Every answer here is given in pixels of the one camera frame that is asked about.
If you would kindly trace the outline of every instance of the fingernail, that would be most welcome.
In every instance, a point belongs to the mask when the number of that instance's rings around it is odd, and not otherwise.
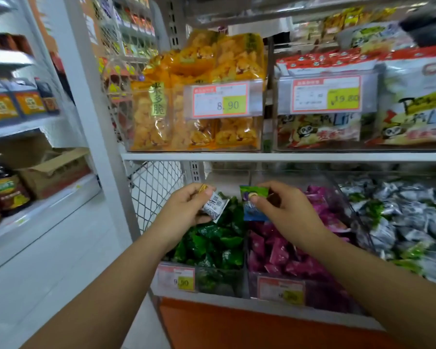
[[[213,190],[212,190],[211,188],[207,187],[207,188],[205,189],[204,193],[205,193],[207,196],[211,197],[211,195],[213,194]]]

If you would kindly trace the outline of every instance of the blue and green snack packet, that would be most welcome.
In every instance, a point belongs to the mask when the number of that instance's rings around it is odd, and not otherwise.
[[[267,187],[258,186],[241,186],[241,197],[244,203],[244,221],[246,222],[265,222],[268,217],[263,214],[256,206],[250,202],[252,196],[268,197],[269,190]]]

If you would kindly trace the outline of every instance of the open cardboard box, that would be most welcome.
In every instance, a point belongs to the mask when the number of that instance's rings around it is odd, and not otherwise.
[[[89,174],[88,148],[52,148],[44,134],[0,141],[0,162],[19,172],[37,199],[45,199]]]

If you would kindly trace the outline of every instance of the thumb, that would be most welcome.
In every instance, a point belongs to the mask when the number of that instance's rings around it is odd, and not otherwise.
[[[211,195],[213,194],[213,190],[209,187],[205,189],[204,192],[196,194],[189,202],[187,202],[189,205],[191,205],[196,212],[203,207],[204,204],[208,202],[208,200],[211,198]]]
[[[252,196],[250,198],[250,202],[252,202],[254,206],[256,206],[271,220],[275,219],[276,215],[279,213],[279,208],[276,208],[274,205],[269,203],[268,200],[264,197]]]

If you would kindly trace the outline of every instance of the orange base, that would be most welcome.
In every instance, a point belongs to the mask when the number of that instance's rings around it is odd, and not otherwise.
[[[404,349],[387,333],[162,299],[174,349]]]

